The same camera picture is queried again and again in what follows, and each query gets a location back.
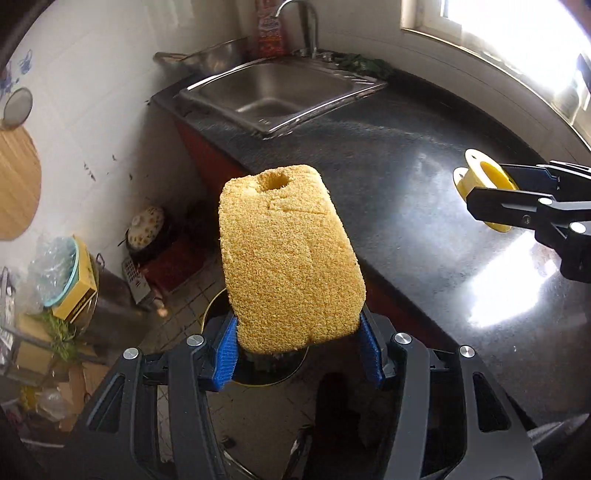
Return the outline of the black trash bin yellow rim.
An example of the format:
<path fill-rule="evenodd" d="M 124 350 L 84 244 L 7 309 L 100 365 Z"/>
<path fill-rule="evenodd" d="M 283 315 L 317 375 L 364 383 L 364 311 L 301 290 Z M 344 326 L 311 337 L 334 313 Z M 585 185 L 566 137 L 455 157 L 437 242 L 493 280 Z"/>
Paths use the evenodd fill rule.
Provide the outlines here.
<path fill-rule="evenodd" d="M 201 317 L 201 332 L 220 325 L 228 314 L 233 313 L 228 290 L 223 287 L 209 301 Z M 262 350 L 236 339 L 229 347 L 229 353 L 235 362 L 230 381 L 245 387 L 270 387 L 290 379 L 301 369 L 308 357 L 308 347 Z"/>

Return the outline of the green dish cloth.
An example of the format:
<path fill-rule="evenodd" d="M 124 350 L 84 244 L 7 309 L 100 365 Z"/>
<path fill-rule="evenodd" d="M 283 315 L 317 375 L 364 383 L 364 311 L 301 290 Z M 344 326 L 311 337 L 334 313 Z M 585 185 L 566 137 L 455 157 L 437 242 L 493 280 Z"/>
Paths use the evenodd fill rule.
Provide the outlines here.
<path fill-rule="evenodd" d="M 339 69 L 380 80 L 388 80 L 394 74 L 394 67 L 385 60 L 367 58 L 361 54 L 335 53 L 334 61 Z"/>

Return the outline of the metal strainer on wall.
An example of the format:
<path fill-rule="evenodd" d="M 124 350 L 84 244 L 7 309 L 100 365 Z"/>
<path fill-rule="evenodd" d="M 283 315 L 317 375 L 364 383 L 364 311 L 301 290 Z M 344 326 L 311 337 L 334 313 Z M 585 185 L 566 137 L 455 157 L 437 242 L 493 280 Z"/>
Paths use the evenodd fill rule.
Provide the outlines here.
<path fill-rule="evenodd" d="M 19 88 L 8 98 L 1 120 L 2 130 L 13 130 L 23 125 L 33 108 L 32 92 L 26 88 Z"/>

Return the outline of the yellow cardboard box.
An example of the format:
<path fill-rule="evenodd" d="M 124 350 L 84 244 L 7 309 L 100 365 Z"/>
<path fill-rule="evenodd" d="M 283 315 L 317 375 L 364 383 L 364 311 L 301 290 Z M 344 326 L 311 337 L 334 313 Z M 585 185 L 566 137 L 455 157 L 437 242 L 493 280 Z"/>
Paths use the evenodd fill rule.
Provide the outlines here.
<path fill-rule="evenodd" d="M 61 299 L 51 307 L 52 313 L 60 320 L 72 323 L 97 294 L 97 281 L 93 259 L 85 243 L 74 236 L 76 261 L 72 280 Z"/>

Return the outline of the stainless steel sink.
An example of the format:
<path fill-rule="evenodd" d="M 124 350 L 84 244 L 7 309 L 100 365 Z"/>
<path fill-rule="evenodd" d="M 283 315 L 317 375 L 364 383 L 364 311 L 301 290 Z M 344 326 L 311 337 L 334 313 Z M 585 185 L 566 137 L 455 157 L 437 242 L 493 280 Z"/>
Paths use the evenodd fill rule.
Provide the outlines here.
<path fill-rule="evenodd" d="M 386 86 L 383 80 L 342 70 L 332 62 L 283 57 L 207 77 L 181 89 L 178 98 L 269 138 Z"/>

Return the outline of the steel basin beside sink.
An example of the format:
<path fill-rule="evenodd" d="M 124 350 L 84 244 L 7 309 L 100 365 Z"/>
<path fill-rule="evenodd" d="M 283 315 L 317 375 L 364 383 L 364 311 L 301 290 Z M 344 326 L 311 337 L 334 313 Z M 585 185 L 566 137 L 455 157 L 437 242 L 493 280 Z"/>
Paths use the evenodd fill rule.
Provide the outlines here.
<path fill-rule="evenodd" d="M 249 58 L 249 40 L 246 37 L 221 42 L 203 50 L 185 53 L 156 52 L 153 60 L 168 70 L 211 76 L 242 65 Z"/>

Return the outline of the yellow sponge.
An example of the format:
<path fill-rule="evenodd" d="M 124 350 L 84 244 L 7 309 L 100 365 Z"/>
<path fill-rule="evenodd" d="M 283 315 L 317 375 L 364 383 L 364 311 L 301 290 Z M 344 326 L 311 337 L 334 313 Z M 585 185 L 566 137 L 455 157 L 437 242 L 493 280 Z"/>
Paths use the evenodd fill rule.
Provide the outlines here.
<path fill-rule="evenodd" d="M 365 281 L 315 168 L 291 165 L 228 180 L 218 221 L 242 343 L 300 349 L 359 329 Z"/>

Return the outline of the yellow tape spool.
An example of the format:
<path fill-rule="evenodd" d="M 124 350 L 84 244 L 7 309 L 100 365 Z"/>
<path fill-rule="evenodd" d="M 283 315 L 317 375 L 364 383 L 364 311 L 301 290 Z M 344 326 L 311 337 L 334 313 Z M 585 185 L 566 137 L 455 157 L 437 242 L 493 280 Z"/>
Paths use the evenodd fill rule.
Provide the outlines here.
<path fill-rule="evenodd" d="M 516 191 L 514 180 L 499 163 L 476 149 L 465 151 L 465 167 L 458 167 L 453 172 L 456 189 L 464 202 L 475 188 L 502 189 Z"/>

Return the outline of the chrome faucet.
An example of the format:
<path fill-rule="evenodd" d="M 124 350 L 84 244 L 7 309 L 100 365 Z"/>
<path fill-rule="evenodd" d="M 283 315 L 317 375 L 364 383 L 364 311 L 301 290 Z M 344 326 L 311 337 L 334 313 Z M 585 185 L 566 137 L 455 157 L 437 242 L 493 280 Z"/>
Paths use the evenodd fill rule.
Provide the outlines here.
<path fill-rule="evenodd" d="M 318 12 L 314 5 L 307 0 L 286 0 L 276 7 L 273 17 L 280 18 L 281 12 L 290 5 L 297 5 L 298 15 L 300 16 L 301 32 L 303 33 L 304 48 L 311 59 L 318 59 L 320 48 L 318 48 Z"/>

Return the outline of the red detergent bottle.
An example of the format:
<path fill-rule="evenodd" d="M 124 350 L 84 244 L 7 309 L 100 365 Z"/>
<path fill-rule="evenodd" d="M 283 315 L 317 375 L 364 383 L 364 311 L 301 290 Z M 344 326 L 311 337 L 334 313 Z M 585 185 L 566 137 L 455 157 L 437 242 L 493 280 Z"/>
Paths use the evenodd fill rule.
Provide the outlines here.
<path fill-rule="evenodd" d="M 280 19 L 274 17 L 278 5 L 276 0 L 256 0 L 256 39 L 260 58 L 287 54 L 283 26 Z"/>

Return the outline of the round wooden board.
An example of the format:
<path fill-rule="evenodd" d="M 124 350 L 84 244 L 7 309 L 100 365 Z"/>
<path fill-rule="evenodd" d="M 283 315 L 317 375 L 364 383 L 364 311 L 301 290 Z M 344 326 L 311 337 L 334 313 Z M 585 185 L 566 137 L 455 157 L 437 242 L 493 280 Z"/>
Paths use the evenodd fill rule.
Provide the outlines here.
<path fill-rule="evenodd" d="M 24 126 L 1 131 L 0 161 L 1 240 L 12 241 L 32 223 L 41 196 L 40 160 Z"/>

